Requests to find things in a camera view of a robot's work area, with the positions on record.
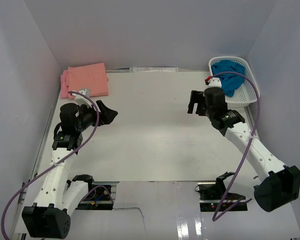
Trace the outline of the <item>blue t shirt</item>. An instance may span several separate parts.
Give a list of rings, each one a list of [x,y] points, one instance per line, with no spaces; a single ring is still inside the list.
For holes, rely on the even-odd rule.
[[[246,68],[235,61],[221,60],[211,65],[212,75],[223,72],[236,72],[245,75]],[[221,88],[227,97],[233,97],[237,90],[245,81],[245,78],[233,73],[220,74],[217,78],[221,81]]]

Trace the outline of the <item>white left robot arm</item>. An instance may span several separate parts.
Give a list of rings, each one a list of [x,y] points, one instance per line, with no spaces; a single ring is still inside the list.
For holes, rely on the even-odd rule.
[[[31,206],[22,210],[22,219],[32,238],[65,239],[71,227],[71,215],[79,203],[95,196],[92,176],[68,176],[83,145],[82,133],[90,126],[109,125],[118,112],[96,101],[94,108],[87,100],[83,104],[66,103],[60,107],[60,123],[55,127],[50,167],[41,189]]]

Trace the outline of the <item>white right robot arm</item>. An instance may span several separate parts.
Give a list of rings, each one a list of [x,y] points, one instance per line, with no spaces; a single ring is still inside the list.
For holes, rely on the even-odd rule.
[[[187,112],[208,117],[211,125],[243,154],[260,179],[253,187],[254,198],[264,211],[271,212],[299,197],[300,170],[295,165],[287,166],[251,135],[244,117],[228,108],[221,88],[192,90]]]

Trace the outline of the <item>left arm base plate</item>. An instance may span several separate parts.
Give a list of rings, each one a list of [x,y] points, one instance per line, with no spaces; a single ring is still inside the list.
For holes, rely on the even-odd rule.
[[[76,210],[89,211],[110,211],[113,209],[113,203],[116,198],[116,186],[105,184],[103,187],[96,188],[89,194],[76,208]]]

